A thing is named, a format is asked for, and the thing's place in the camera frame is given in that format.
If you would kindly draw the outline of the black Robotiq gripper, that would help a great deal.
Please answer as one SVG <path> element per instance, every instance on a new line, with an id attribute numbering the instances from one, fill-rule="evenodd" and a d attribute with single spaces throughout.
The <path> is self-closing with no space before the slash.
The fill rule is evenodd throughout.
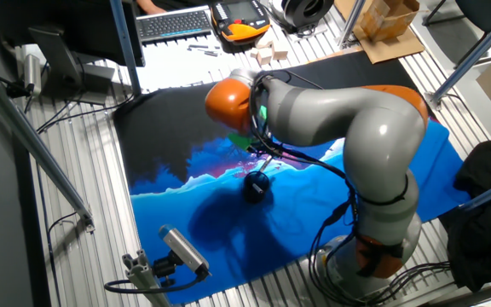
<path id="1" fill-rule="evenodd" d="M 251 150 L 258 158 L 263 155 L 268 155 L 273 158 L 278 156 L 278 152 L 276 150 L 264 146 L 252 146 Z"/>

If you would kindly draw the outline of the person bare hand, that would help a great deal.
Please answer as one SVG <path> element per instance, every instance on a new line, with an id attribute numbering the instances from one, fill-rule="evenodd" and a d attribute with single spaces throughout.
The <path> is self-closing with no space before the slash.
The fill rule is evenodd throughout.
<path id="1" fill-rule="evenodd" d="M 146 14 L 163 14 L 165 10 L 158 7 L 152 0 L 136 0 L 139 8 Z"/>

